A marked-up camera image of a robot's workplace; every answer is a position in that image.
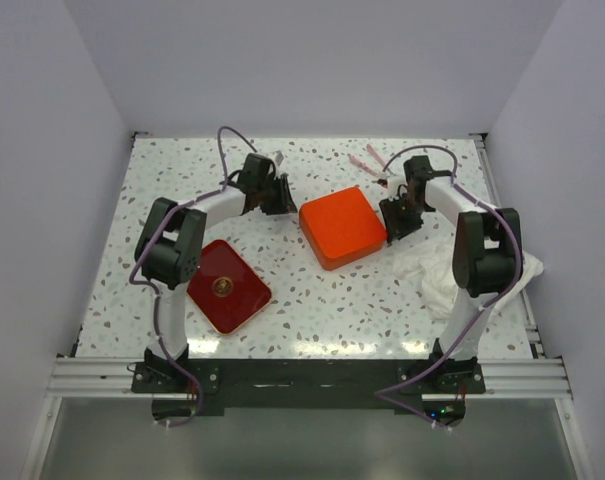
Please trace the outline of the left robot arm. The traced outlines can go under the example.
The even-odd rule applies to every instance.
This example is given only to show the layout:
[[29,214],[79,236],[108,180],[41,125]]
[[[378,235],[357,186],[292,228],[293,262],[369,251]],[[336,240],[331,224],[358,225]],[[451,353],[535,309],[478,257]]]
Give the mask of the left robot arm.
[[144,365],[167,392],[198,383],[187,367],[185,307],[205,232],[255,209],[270,216],[297,211],[280,162],[256,153],[248,154],[242,168],[225,177],[218,189],[181,201],[160,197],[151,206],[129,282],[153,292],[152,340]]

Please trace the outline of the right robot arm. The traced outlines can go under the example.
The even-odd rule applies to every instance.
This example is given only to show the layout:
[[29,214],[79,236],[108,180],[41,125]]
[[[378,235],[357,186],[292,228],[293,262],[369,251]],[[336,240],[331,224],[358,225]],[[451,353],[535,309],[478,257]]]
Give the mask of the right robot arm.
[[426,155],[403,163],[404,178],[386,180],[388,197],[379,202],[387,242],[418,231],[422,215],[438,212],[455,227],[452,273],[458,292],[452,317],[426,361],[419,361],[390,393],[425,381],[441,393],[451,392],[471,376],[479,343],[493,307],[513,290],[523,273],[520,216],[467,192],[456,181],[458,159],[451,170],[437,170]]

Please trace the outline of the orange box lid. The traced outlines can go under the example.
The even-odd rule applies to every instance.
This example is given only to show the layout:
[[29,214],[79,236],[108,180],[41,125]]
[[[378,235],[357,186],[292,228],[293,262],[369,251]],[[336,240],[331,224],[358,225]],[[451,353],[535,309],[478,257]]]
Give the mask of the orange box lid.
[[386,242],[384,225],[358,187],[306,202],[299,209],[299,224],[306,239],[374,237]]

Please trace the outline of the orange compartment cookie box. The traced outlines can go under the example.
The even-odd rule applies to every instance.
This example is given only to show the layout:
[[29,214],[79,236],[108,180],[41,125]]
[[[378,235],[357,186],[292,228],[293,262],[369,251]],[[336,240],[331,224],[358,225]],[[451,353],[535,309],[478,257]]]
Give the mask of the orange compartment cookie box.
[[310,236],[307,240],[319,265],[326,271],[336,270],[376,253],[384,244],[383,238],[374,237],[318,239]]

